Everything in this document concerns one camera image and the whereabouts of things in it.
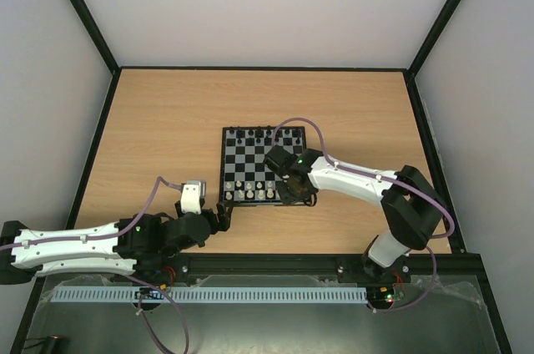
table top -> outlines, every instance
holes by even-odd
[[[316,122],[330,154],[340,160],[393,170],[410,164],[430,180],[400,72],[125,69],[76,227],[139,212],[158,175],[174,183],[206,180],[204,208],[214,208],[222,128],[274,126],[294,116]],[[318,149],[315,131],[305,127],[308,147]],[[313,208],[236,208],[230,230],[211,236],[201,250],[361,253],[387,227],[381,208],[332,191],[318,196]],[[178,199],[176,190],[162,186],[148,212],[175,215]],[[451,252],[446,239],[433,240],[431,247]]]

gray floor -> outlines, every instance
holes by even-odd
[[[251,280],[230,284],[250,286]],[[273,285],[266,280],[256,279],[254,285],[258,281]],[[275,284],[283,280],[278,278]],[[298,280],[287,278],[282,284],[302,286]],[[230,280],[222,281],[212,280],[211,286],[227,286]],[[466,296],[465,289],[456,288],[461,286],[457,278],[441,281],[453,284],[446,294],[435,291],[415,308],[387,315],[373,315],[357,305],[183,305],[190,353],[499,352],[486,309],[473,302],[475,289],[474,296],[473,292]],[[159,306],[149,313],[149,319],[160,339],[181,353],[184,333],[172,306]],[[159,353],[130,304],[43,304],[34,317],[31,337],[48,334],[68,337],[65,354]]]

wall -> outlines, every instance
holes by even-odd
[[[464,0],[418,76],[468,249],[531,352],[534,2]]]
[[[64,227],[110,75],[68,0],[0,0],[0,225]],[[0,353],[31,284],[0,286]]]
[[[86,0],[121,65],[407,67],[445,0]]]

wooden table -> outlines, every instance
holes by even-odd
[[[125,69],[76,227],[137,213],[158,175],[174,183],[206,180],[205,207],[214,207],[221,129],[277,125],[294,116],[314,120],[338,159],[377,169],[411,164],[430,179],[401,73]],[[308,126],[306,138],[319,148]],[[175,215],[178,199],[162,186],[149,213]],[[202,251],[361,253],[386,227],[380,208],[321,191],[314,208],[235,209],[230,230],[210,237]],[[446,239],[431,247],[450,252]]]

chessboard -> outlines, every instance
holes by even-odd
[[[272,139],[291,154],[306,149],[304,127],[224,127],[219,200],[237,205],[282,205],[276,182],[280,178],[264,164]]]

